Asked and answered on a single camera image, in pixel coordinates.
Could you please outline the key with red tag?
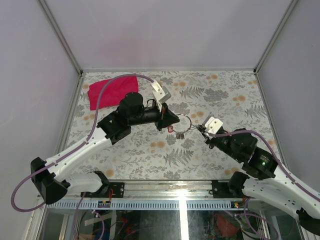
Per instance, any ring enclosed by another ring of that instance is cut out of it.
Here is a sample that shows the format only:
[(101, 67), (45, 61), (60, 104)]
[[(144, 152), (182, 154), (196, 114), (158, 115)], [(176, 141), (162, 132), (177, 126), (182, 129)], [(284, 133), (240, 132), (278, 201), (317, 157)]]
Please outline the key with red tag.
[(174, 132), (174, 127), (172, 125), (167, 127), (167, 130), (169, 133), (173, 133)]

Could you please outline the large metal keyring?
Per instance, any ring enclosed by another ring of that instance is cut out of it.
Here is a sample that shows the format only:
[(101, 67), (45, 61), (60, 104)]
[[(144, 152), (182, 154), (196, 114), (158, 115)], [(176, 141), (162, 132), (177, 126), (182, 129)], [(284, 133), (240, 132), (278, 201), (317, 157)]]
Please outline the large metal keyring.
[(177, 140), (184, 140), (185, 134), (189, 132), (193, 126), (192, 120), (186, 114), (178, 113), (179, 122), (173, 125), (173, 132)]

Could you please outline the key with black tag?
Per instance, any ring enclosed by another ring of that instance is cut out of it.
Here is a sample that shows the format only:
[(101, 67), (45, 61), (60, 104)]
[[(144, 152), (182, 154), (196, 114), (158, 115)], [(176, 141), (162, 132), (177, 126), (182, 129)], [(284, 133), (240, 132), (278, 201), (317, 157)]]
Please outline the key with black tag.
[(204, 127), (201, 124), (193, 124), (190, 129), (191, 130), (198, 130), (199, 132), (204, 131)]

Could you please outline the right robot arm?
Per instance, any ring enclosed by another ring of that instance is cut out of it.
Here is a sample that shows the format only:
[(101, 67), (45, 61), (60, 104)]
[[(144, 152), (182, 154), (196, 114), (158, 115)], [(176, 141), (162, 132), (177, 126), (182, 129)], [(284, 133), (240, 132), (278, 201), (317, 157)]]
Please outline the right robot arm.
[(202, 125), (196, 129), (210, 149), (217, 148), (242, 165), (227, 183), (231, 196), (261, 200), (290, 215), (310, 233), (320, 234), (319, 192), (295, 177), (271, 147), (258, 147), (258, 139), (267, 143), (259, 133), (245, 128), (233, 132), (220, 128), (212, 134)]

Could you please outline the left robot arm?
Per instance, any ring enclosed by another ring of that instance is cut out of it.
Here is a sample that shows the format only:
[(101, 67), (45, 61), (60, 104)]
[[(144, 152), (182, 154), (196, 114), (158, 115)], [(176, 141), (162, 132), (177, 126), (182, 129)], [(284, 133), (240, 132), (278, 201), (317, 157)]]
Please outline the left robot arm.
[(180, 121), (166, 104), (171, 98), (169, 92), (153, 96), (152, 105), (145, 107), (140, 93), (127, 93), (117, 109), (100, 120), (87, 137), (46, 160), (35, 158), (30, 163), (31, 180), (44, 203), (54, 204), (68, 194), (101, 198), (109, 195), (110, 182), (102, 171), (75, 176), (71, 173), (94, 154), (128, 136), (132, 126), (154, 123), (160, 131)]

